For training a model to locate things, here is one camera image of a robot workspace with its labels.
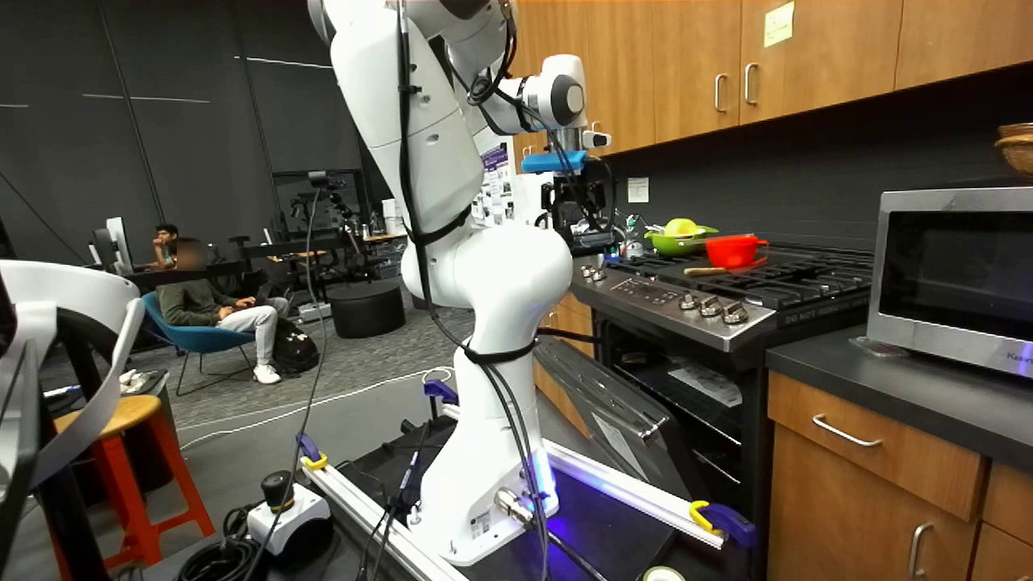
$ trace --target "red stool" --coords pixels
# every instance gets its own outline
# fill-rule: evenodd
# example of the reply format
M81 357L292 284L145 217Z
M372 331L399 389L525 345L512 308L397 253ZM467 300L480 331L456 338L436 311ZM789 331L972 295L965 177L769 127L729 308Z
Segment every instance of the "red stool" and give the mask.
M58 415L56 429L65 433L75 424L75 415L76 412ZM182 513L165 515L159 522L150 515L145 495L140 489L130 456L125 456L122 433L132 426L145 426L156 437L161 457L187 501ZM182 445L174 439L171 409L156 394L120 398L115 412L110 415L110 424L103 426L103 437L94 442L89 452L99 467L103 495L125 534L122 550L103 558L107 567L161 560L161 534L174 525L196 522L200 535L217 534L200 501L200 489L192 479L192 467L182 456Z

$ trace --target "person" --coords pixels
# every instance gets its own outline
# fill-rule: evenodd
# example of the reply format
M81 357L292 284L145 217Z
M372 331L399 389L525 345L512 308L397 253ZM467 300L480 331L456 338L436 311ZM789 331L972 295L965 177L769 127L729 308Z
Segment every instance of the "person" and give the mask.
M169 241L169 253L177 271L196 269L200 247L205 246L187 235ZM165 319L174 327L220 327L234 331L254 328L254 357L257 357L254 381L257 384L280 381L280 374L271 365L271 352L277 338L276 308L257 304L257 296L227 296L207 276L159 284L159 304Z
M169 241L174 241L182 235L182 230L174 224L159 224L156 227L156 269L171 269L171 253Z

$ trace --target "humanoid robot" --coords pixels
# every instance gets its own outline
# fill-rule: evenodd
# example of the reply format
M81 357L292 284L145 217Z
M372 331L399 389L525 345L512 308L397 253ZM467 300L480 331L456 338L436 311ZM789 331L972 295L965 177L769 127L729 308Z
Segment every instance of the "humanoid robot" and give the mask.
M571 284L571 253L554 230L467 227L485 187L475 136L485 127L548 131L554 148L581 148L583 72L575 55L554 55L533 78L508 78L512 0L309 0L309 15L358 136L404 205L404 284L428 304L475 311L475 331L456 348L456 433L407 515L418 541L475 566L525 529L500 496L554 513L528 348Z

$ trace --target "concrete floor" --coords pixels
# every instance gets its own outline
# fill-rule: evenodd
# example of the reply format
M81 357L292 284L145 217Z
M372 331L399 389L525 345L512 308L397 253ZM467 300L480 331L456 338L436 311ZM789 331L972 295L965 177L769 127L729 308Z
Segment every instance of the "concrete floor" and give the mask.
M443 313L443 324L452 334L470 331L470 313L452 311L452 313ZM227 429L227 419L262 424L284 412L298 415L300 404L309 394L313 400L333 400L354 388L372 388L387 379L421 374L452 361L452 343L440 331L440 327L427 315L427 311L409 311L407 327L384 334L372 334L372 338L338 338L333 331L333 324L313 324L306 328L313 331L323 352L323 367L313 367L300 379L288 379L276 388L257 384L252 379L252 365L238 352L205 357L205 371L196 367L196 357L192 357L185 374L185 394L171 398L177 437L182 437L182 445L187 447L187 465L193 465L192 447L207 445L213 437L220 437ZM177 365L177 357L171 348L156 348L156 352L132 356L132 365L140 371L161 374L171 365ZM46 367L43 381L46 388L56 388L56 384L71 384L75 374L58 357L56 365ZM156 503L174 506L177 495L171 487L161 487L153 495L153 506ZM229 506L234 501L222 495L211 506L213 521L220 522ZM98 506L89 510L89 522L99 541L110 545L114 541L110 529L115 529L114 515L103 506ZM165 535L169 552L185 550L192 541L196 541L193 534ZM58 579L56 552L43 522L43 510L35 503L27 506L4 579L33 579L33 581Z

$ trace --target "oven door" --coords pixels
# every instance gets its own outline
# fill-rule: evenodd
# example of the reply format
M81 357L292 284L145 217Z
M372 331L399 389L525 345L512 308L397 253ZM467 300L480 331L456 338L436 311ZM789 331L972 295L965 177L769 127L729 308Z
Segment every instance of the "oven door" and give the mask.
M1033 379L1029 271L1033 187L884 195L867 338Z
M588 447L602 456L602 463L667 495L684 495L666 445L670 415L658 400L554 338L537 345L537 361L568 389L568 400L591 424L594 439Z

